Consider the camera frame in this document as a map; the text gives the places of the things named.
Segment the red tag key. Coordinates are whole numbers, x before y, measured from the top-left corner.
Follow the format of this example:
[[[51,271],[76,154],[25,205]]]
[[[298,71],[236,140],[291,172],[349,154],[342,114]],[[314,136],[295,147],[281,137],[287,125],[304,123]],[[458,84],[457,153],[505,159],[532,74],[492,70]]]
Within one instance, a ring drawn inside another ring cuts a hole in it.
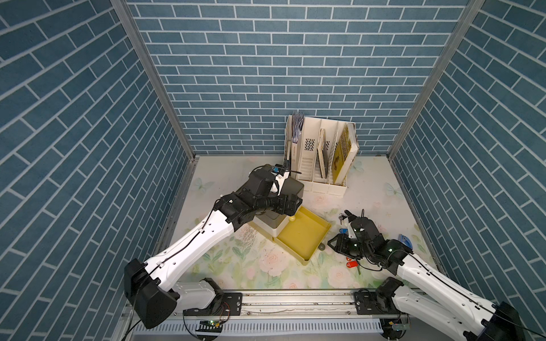
[[[359,265],[359,263],[358,263],[357,260],[355,260],[355,259],[350,259],[350,258],[347,257],[347,258],[346,258],[346,261],[347,261],[346,267],[347,267],[348,269],[355,269],[359,274],[361,273],[360,265]]]

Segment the olive and cream drawer cabinet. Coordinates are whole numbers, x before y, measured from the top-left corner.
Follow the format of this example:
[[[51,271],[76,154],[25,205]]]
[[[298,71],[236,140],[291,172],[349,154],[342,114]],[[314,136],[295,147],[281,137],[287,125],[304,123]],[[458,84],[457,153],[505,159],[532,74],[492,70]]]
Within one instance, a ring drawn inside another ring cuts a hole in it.
[[[304,184],[294,174],[287,164],[265,164],[250,173],[250,189],[256,192],[253,224],[269,238],[280,236],[303,203]]]

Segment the yellow bottom drawer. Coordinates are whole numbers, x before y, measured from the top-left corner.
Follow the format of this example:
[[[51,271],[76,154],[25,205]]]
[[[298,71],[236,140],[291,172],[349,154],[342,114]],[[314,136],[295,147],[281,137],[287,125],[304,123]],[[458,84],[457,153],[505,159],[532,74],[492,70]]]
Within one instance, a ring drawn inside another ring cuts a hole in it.
[[[272,241],[306,266],[330,231],[331,223],[305,207],[300,207],[295,216],[297,220],[291,223],[288,219],[287,225]]]

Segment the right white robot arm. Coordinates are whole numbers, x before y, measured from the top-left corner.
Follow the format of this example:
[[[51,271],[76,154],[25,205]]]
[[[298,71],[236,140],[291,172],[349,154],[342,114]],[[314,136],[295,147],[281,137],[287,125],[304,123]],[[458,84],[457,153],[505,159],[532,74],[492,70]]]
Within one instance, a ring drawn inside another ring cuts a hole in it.
[[[376,289],[382,312],[396,310],[424,321],[453,340],[524,340],[519,313],[473,294],[426,263],[399,240],[387,240],[374,221],[345,211],[347,228],[328,241],[338,254],[391,275]]]

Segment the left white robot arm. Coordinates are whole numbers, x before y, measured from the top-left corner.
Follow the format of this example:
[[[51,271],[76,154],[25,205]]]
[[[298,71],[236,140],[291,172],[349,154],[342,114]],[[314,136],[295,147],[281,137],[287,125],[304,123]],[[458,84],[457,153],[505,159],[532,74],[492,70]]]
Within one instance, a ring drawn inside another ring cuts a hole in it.
[[[236,191],[220,197],[206,218],[172,246],[124,270],[125,296],[144,327],[155,328],[177,308],[219,314],[223,290],[210,278],[179,284],[181,276],[217,243],[259,213],[293,216],[303,202],[304,185],[280,166],[255,168]]]

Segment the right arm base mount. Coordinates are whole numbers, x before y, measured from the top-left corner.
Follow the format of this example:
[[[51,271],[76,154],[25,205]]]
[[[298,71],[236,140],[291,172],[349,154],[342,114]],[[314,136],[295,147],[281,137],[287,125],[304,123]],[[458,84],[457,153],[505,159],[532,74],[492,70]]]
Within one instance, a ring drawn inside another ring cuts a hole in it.
[[[353,299],[358,315],[401,315],[395,307],[393,298],[399,287],[404,287],[402,281],[389,277],[377,289],[371,291],[362,288],[353,292]]]

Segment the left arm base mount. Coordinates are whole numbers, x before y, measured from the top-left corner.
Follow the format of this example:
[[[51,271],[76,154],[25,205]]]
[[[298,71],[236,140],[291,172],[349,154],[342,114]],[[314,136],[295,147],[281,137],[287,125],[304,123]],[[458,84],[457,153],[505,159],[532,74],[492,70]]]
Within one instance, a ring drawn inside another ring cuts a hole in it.
[[[219,287],[212,278],[199,282],[178,284],[177,309],[187,316],[219,316],[230,314],[240,316],[243,294],[227,292]]]

